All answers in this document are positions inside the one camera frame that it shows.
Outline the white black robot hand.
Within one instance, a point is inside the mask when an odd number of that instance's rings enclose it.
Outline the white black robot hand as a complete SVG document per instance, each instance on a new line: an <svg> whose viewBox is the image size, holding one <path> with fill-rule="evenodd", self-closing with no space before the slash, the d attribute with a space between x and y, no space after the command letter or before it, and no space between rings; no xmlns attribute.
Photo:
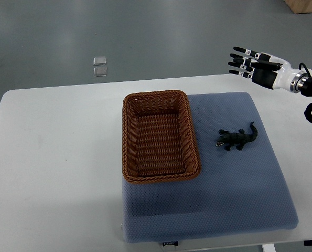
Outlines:
<svg viewBox="0 0 312 252"><path fill-rule="evenodd" d="M308 75L303 69L294 69L288 61L271 54L241 47L234 47L233 50L235 52L230 54L232 60L228 62L233 68L229 73L267 89L297 92L296 84L301 77Z"/></svg>

